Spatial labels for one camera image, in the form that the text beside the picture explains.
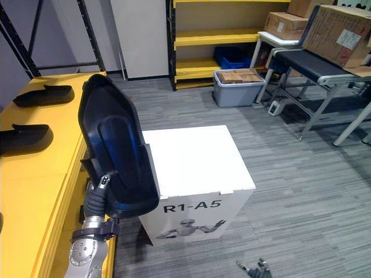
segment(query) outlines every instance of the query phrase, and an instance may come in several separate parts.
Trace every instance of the yellow table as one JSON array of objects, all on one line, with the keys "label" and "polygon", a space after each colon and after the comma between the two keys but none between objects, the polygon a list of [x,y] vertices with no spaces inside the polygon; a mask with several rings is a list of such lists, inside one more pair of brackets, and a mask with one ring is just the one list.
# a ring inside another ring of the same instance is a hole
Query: yellow table
[{"label": "yellow table", "polygon": [[[67,104],[33,108],[10,103],[1,113],[1,130],[12,129],[13,123],[47,124],[54,134],[42,152],[0,158],[1,278],[63,277],[68,256],[61,256],[61,246],[69,248],[72,231],[79,228],[76,215],[87,178],[80,171],[86,144],[77,114],[82,85],[91,75],[35,78],[21,94],[43,89],[44,84],[71,85],[75,98]],[[103,277],[112,276],[114,240],[108,246]]]}]

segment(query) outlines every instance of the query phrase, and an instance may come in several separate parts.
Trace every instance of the blue plastic crate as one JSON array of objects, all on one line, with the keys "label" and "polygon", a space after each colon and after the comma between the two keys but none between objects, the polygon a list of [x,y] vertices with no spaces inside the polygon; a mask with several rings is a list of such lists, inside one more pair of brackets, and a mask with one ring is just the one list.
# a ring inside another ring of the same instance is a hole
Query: blue plastic crate
[{"label": "blue plastic crate", "polygon": [[249,68],[251,59],[238,47],[218,46],[214,51],[214,59],[223,70]]}]

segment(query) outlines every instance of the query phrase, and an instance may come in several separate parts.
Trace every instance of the yellow shelf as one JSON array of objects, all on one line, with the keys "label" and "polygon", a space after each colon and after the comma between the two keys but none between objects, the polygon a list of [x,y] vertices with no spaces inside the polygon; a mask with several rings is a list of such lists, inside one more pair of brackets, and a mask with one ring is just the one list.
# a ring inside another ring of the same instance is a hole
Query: yellow shelf
[{"label": "yellow shelf", "polygon": [[174,49],[178,46],[215,45],[219,43],[256,42],[260,29],[226,29],[177,31]]},{"label": "yellow shelf", "polygon": [[181,79],[213,77],[213,72],[220,69],[213,57],[178,60],[176,61],[175,83]]},{"label": "yellow shelf", "polygon": [[214,85],[214,82],[195,81],[195,82],[187,82],[187,83],[178,83],[176,85],[176,88],[177,89],[189,89],[189,88],[207,87],[211,85]]},{"label": "yellow shelf", "polygon": [[262,2],[262,3],[290,3],[291,0],[174,0],[174,8],[177,3],[208,3],[208,2]]}]

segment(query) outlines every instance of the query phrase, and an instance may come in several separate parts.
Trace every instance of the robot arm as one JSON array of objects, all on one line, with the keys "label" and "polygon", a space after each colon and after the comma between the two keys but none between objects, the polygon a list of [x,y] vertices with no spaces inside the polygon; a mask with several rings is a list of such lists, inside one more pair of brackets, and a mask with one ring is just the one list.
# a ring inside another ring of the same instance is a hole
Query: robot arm
[{"label": "robot arm", "polygon": [[214,232],[217,228],[219,228],[220,226],[222,226],[222,224],[225,223],[225,220],[220,220],[217,224],[214,225],[214,227],[212,228],[208,228],[207,226],[200,226],[198,227],[198,229],[200,229],[201,231],[203,231],[204,233],[212,233]]},{"label": "robot arm", "polygon": [[104,221],[104,202],[110,175],[103,175],[94,189],[91,182],[83,204],[86,219],[82,229],[72,234],[70,263],[65,278],[101,278],[102,264],[107,256],[106,240],[118,235],[117,222]]}]

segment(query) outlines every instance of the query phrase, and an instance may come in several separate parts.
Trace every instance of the shipping label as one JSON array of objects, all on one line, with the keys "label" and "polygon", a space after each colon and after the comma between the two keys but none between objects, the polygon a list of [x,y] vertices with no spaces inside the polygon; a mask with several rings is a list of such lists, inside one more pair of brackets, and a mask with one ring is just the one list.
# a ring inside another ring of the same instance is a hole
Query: shipping label
[{"label": "shipping label", "polygon": [[353,50],[361,38],[362,36],[344,29],[336,43],[346,47],[347,49]]}]

